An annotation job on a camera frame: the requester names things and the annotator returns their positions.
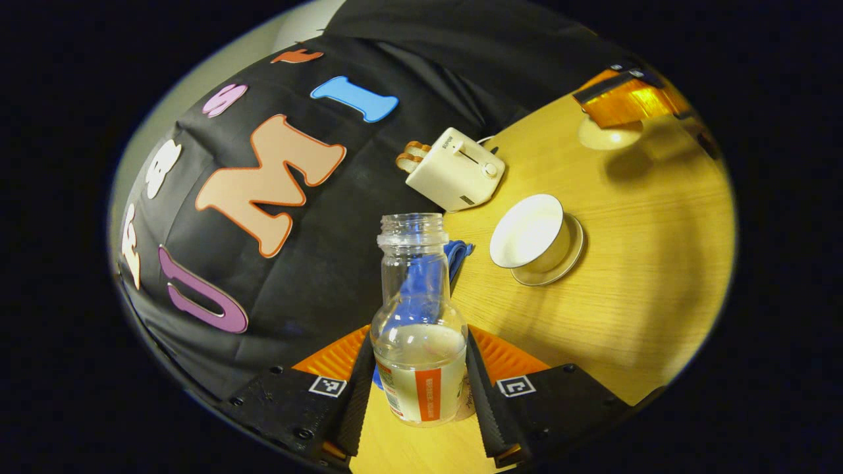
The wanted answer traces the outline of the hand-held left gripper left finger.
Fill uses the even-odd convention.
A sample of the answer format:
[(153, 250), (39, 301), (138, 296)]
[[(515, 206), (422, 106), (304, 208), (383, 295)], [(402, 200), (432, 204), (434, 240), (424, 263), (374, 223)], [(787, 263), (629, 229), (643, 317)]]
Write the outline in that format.
[(299, 461), (349, 469), (375, 368), (369, 332), (364, 326), (291, 367), (266, 369), (229, 396), (229, 420)]

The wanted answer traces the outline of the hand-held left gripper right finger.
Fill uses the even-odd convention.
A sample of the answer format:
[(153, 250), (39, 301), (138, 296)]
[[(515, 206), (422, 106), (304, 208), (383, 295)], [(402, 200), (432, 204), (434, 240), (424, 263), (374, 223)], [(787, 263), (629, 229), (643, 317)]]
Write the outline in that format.
[(548, 461), (636, 412), (576, 364), (548, 366), (475, 326), (466, 361), (485, 453), (498, 468)]

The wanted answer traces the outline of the round cork coaster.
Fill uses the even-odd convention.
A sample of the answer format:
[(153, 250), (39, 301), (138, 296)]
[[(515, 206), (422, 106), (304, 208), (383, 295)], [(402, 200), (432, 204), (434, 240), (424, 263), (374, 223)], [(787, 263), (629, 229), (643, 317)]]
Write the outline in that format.
[(472, 417), (475, 413), (475, 398), (472, 392), (472, 384), (470, 384), (467, 370), (464, 370), (460, 390), (458, 391), (458, 410), (452, 420), (458, 422)]

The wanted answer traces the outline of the cream teacup lid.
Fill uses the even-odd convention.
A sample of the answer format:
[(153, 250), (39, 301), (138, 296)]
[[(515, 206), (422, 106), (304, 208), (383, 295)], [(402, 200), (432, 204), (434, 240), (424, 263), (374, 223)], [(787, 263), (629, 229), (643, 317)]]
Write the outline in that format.
[(635, 144), (643, 134), (643, 123), (634, 121), (619, 126), (601, 127), (591, 117), (585, 117), (579, 124), (579, 143), (598, 151), (617, 150)]

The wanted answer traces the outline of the clear glass water bottle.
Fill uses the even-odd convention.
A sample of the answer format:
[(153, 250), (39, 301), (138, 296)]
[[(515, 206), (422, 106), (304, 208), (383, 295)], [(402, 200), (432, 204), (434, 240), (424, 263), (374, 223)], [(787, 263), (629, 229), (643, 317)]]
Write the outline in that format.
[(369, 339), (389, 409), (416, 427), (461, 407), (468, 327), (451, 300), (448, 242), (439, 213), (385, 215), (377, 235), (383, 304)]

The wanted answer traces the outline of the cream teacup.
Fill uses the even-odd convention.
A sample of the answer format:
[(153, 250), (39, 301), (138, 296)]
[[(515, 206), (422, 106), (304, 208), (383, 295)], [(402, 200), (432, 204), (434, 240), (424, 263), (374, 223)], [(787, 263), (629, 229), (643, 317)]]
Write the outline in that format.
[(491, 260), (502, 268), (551, 270), (570, 246), (564, 222), (565, 211), (556, 197), (540, 193), (524, 198), (498, 222), (489, 247)]

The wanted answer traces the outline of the blue towel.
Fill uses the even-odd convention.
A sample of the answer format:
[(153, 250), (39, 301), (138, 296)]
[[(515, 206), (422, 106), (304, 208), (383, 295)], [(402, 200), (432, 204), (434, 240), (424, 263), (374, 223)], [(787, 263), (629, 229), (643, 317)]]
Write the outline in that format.
[[(443, 252), (447, 257), (450, 291), (454, 291), (460, 268), (467, 256), (472, 254), (475, 246), (467, 244), (463, 240), (451, 240), (446, 243)], [(434, 255), (412, 256), (408, 267), (402, 270), (394, 278), (395, 282), (400, 281), (400, 286), (385, 289), (385, 303), (388, 303), (395, 295), (408, 296), (418, 293), (431, 293), (435, 287), (440, 285), (443, 278), (431, 267), (431, 259)]]

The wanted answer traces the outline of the cream saucer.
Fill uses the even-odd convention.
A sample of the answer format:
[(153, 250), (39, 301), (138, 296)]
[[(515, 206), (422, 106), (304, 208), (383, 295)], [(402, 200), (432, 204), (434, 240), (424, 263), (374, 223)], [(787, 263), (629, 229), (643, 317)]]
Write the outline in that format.
[(572, 214), (566, 214), (560, 228), (557, 240), (563, 240), (565, 252), (554, 267), (538, 272), (525, 267), (518, 267), (510, 271), (515, 280), (529, 287), (539, 287), (556, 282), (577, 266), (582, 252), (586, 247), (586, 235), (581, 222)]

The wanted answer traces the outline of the white toaster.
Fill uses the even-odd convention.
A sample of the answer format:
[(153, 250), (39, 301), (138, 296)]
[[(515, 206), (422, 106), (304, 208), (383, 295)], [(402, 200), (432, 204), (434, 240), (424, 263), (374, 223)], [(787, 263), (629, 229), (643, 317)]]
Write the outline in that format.
[(446, 129), (406, 185), (449, 213), (488, 202), (508, 165), (454, 127)]

